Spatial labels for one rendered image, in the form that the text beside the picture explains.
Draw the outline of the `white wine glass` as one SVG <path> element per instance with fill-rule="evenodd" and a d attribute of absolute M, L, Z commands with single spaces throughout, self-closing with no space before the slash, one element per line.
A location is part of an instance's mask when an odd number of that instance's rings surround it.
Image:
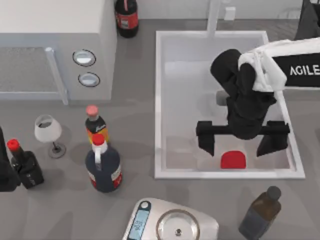
<path fill-rule="evenodd" d="M 61 124 L 51 115 L 42 114 L 34 123 L 35 138 L 47 145 L 47 152 L 50 158 L 59 159 L 66 153 L 66 146 L 58 142 L 62 135 Z"/>

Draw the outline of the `pink-capped bottle orange label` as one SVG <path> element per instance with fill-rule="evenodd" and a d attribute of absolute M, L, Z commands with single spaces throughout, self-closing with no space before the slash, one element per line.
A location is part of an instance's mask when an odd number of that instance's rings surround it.
<path fill-rule="evenodd" d="M 100 116 L 99 109 L 96 105 L 88 105 L 86 107 L 87 119 L 85 120 L 85 128 L 87 131 L 90 144 L 93 143 L 94 134 L 102 134 L 108 143 L 109 133 L 105 120 Z"/>

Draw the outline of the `brown bottle grey cap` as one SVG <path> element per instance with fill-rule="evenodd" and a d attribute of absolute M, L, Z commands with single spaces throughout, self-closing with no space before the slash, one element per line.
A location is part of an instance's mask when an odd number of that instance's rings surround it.
<path fill-rule="evenodd" d="M 280 188 L 273 185 L 251 203 L 238 227 L 246 240 L 260 240 L 269 230 L 282 209 L 281 196 Z"/>

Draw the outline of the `large microwave knob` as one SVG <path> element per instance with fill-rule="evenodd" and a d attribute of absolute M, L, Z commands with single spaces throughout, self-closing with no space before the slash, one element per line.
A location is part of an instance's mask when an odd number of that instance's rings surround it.
<path fill-rule="evenodd" d="M 73 61 L 81 67 L 90 67 L 95 64 L 97 58 L 93 52 L 87 49 L 77 50 L 72 54 Z"/>

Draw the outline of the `silver kitchen scale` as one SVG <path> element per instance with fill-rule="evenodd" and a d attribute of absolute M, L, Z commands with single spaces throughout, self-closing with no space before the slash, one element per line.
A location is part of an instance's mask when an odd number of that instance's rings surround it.
<path fill-rule="evenodd" d="M 212 216 L 158 198 L 135 204 L 122 240 L 218 240 L 219 224 Z"/>

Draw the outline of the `pale microwave oven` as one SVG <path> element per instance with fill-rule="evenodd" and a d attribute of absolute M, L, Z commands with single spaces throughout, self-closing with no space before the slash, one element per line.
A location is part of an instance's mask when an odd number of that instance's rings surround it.
<path fill-rule="evenodd" d="M 47 48 L 55 51 L 61 78 L 71 101 L 109 101 L 117 50 L 113 0 L 0 0 L 0 47 Z M 92 66 L 73 61 L 73 53 L 89 50 Z M 78 76 L 87 72 L 100 78 L 85 87 Z"/>

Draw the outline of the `black square bottle red cap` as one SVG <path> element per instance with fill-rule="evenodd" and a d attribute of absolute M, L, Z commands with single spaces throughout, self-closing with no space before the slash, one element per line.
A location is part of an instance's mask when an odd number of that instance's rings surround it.
<path fill-rule="evenodd" d="M 31 189 L 43 184 L 45 179 L 36 155 L 30 150 L 23 150 L 15 138 L 7 141 L 6 145 L 12 155 L 11 165 L 17 172 L 23 186 L 26 189 Z"/>

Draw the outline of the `tall white tap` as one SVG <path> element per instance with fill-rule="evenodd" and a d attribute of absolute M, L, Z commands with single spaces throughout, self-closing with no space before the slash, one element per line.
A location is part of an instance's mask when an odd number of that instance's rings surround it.
<path fill-rule="evenodd" d="M 208 38 L 213 38 L 217 29 L 217 22 L 219 19 L 219 11 L 222 0 L 210 0 L 208 8 L 208 19 L 206 34 Z"/>

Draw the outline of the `white sink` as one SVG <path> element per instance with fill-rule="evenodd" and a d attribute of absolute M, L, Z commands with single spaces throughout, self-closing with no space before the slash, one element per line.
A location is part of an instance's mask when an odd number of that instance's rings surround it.
<path fill-rule="evenodd" d="M 216 102 L 221 86 L 210 73 L 214 58 L 234 48 L 246 52 L 269 41 L 263 30 L 215 32 L 176 30 L 156 32 L 155 156 L 157 179 L 304 179 L 304 166 L 293 132 L 288 147 L 256 156 L 261 141 L 231 135 L 215 138 L 214 156 L 198 146 L 198 121 L 227 123 L 227 109 Z M 222 169 L 223 153 L 241 151 L 245 169 Z"/>

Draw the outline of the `dark cola bottle red label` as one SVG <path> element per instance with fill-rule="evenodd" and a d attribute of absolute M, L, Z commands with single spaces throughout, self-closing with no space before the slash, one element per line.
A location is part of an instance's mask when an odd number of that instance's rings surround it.
<path fill-rule="evenodd" d="M 116 0 L 114 10 L 119 35 L 134 38 L 139 30 L 137 0 Z"/>

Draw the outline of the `microwave oven door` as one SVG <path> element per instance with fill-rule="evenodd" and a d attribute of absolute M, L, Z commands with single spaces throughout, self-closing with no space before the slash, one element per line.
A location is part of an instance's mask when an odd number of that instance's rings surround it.
<path fill-rule="evenodd" d="M 0 47 L 0 101 L 60 100 L 53 51 L 43 47 Z"/>

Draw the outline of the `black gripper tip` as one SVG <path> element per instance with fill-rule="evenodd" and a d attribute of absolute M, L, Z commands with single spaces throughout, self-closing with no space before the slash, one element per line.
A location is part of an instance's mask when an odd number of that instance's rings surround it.
<path fill-rule="evenodd" d="M 7 154 L 3 130 L 0 127 L 0 193 L 13 192 L 21 185 Z"/>

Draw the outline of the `red cup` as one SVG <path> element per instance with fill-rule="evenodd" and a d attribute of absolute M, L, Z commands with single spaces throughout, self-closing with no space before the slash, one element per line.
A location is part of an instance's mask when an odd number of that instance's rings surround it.
<path fill-rule="evenodd" d="M 245 169 L 247 167 L 246 155 L 239 150 L 231 150 L 222 154 L 221 169 Z"/>

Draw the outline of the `small microwave knob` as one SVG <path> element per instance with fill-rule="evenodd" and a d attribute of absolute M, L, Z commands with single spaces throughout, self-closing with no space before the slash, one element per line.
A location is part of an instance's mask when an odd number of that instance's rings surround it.
<path fill-rule="evenodd" d="M 94 88 L 101 82 L 100 77 L 93 72 L 86 72 L 78 76 L 78 82 L 87 88 Z"/>

